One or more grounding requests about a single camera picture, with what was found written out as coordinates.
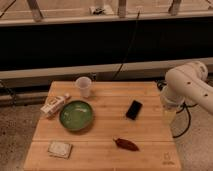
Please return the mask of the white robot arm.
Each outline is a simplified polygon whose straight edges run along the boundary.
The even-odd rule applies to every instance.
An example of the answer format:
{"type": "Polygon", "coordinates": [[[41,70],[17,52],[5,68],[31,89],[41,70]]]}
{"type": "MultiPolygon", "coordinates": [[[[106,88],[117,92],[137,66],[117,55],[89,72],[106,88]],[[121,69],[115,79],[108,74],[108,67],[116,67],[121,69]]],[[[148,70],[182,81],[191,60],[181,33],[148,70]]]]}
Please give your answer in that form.
{"type": "Polygon", "coordinates": [[[163,122],[169,125],[177,109],[189,99],[213,114],[213,87],[206,83],[208,69],[200,61],[193,61],[168,70],[166,85],[160,91],[163,122]]]}

